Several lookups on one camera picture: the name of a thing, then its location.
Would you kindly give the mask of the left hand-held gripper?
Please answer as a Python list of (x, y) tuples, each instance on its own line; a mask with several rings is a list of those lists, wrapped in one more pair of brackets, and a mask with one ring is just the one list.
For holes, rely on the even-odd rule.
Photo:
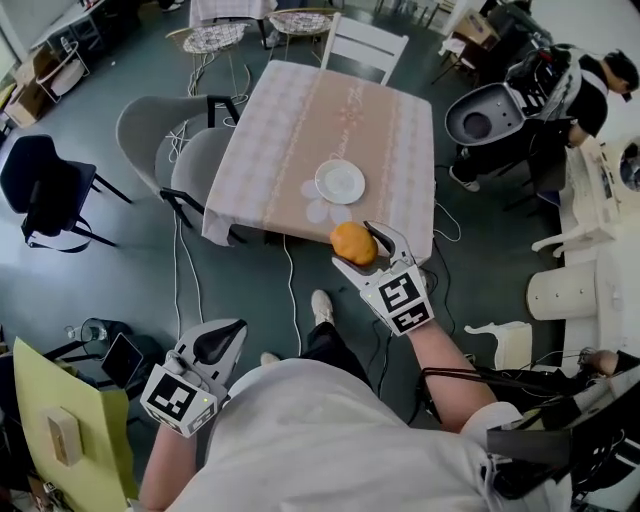
[(243, 319), (214, 320), (189, 329), (175, 350), (167, 352), (164, 364), (153, 367), (140, 397), (145, 411), (175, 433), (192, 437), (229, 400), (226, 382), (247, 333)]

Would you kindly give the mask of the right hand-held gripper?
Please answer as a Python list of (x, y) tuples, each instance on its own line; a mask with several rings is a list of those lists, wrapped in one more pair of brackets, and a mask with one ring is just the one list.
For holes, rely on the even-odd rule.
[(365, 221), (367, 231), (385, 248), (387, 268), (361, 269), (334, 256), (333, 265), (359, 290), (361, 297), (395, 336), (405, 335), (434, 319), (426, 279), (406, 238), (377, 221)]

